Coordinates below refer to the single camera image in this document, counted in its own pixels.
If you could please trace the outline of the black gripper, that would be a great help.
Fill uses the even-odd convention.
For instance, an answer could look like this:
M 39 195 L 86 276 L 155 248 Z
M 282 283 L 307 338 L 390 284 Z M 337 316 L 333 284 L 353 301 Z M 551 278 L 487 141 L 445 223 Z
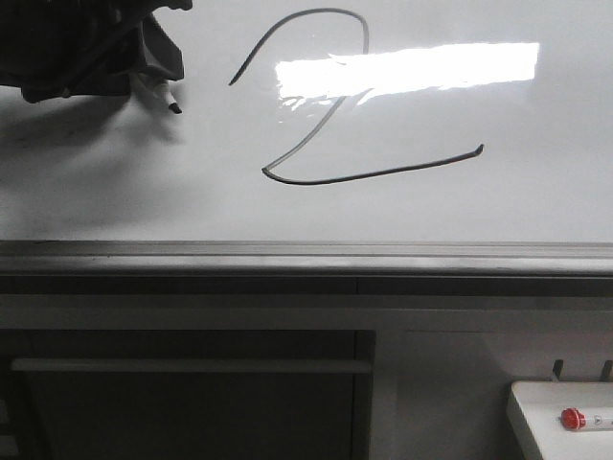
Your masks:
M 31 104 L 127 96 L 135 73 L 184 79 L 180 49 L 154 13 L 190 1 L 4 1 L 1 83 Z

